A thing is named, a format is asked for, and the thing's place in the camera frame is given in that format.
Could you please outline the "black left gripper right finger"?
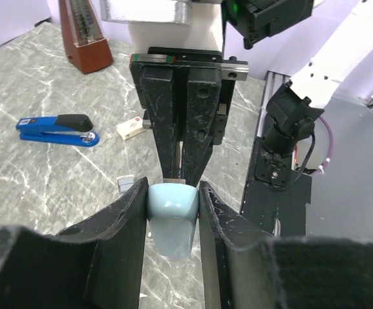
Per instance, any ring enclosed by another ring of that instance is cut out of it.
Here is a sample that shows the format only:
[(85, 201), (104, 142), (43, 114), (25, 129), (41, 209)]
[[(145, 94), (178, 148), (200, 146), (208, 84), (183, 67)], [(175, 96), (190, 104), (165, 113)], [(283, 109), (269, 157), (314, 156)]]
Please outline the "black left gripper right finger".
[(199, 186), (207, 308), (373, 308), (373, 238), (278, 238)]

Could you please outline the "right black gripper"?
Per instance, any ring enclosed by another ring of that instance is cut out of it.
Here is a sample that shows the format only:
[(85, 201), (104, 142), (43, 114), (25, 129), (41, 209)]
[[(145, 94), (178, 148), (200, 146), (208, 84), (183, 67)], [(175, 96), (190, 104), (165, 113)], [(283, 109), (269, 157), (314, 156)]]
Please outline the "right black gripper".
[[(221, 74), (190, 73), (191, 68), (209, 68), (215, 63), (221, 66)], [(153, 131), (164, 178), (177, 177), (174, 100), (183, 103), (177, 111), (179, 125), (185, 124), (181, 174), (187, 184), (196, 185), (212, 153), (210, 130), (214, 144), (220, 145), (235, 83), (247, 79), (248, 62), (235, 56), (223, 59), (217, 51), (151, 47), (147, 53), (132, 54), (129, 67), (144, 109), (142, 126)]]

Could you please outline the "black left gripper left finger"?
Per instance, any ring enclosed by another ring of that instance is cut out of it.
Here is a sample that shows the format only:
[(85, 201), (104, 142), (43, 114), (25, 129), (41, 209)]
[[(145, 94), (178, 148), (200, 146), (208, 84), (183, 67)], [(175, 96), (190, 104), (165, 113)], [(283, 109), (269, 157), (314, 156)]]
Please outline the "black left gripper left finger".
[(56, 235), (0, 225), (0, 308), (137, 308), (148, 188)]

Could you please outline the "staple strip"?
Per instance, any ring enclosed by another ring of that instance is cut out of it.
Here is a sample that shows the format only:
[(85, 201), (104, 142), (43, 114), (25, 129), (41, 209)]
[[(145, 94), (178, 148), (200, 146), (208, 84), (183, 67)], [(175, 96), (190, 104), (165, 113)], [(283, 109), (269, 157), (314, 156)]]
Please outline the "staple strip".
[(132, 174), (119, 176), (116, 178), (119, 194), (127, 192), (135, 183), (135, 177)]

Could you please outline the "light blue white stapler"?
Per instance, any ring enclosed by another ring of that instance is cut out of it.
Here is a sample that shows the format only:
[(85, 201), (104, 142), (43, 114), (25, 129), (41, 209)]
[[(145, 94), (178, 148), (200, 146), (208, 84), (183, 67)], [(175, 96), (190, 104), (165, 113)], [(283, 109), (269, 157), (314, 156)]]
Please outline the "light blue white stapler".
[(148, 189), (147, 215), (158, 254), (169, 261), (190, 256), (199, 210), (196, 187), (159, 183)]

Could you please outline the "blue black stapler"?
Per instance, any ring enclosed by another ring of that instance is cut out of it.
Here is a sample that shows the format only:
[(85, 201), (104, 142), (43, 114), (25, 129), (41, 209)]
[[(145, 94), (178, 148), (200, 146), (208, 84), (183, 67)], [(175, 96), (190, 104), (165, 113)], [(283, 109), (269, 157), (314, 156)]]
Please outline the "blue black stapler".
[(91, 119), (84, 114), (21, 118), (15, 128), (21, 140), (31, 142), (93, 147), (100, 141)]

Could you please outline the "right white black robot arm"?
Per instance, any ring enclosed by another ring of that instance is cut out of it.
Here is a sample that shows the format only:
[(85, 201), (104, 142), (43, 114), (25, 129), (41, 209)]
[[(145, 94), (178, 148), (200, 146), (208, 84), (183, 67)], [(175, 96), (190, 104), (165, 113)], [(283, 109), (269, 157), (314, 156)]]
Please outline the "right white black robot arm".
[(201, 176), (221, 144), (245, 62), (223, 59), (225, 26), (250, 49), (308, 18), (314, 1), (136, 1), (130, 70), (163, 183), (149, 188), (159, 253), (201, 243), (207, 308), (373, 308), (373, 240), (305, 235), (311, 177), (293, 161), (345, 77), (373, 50), (373, 1), (359, 1), (264, 105), (235, 211)]

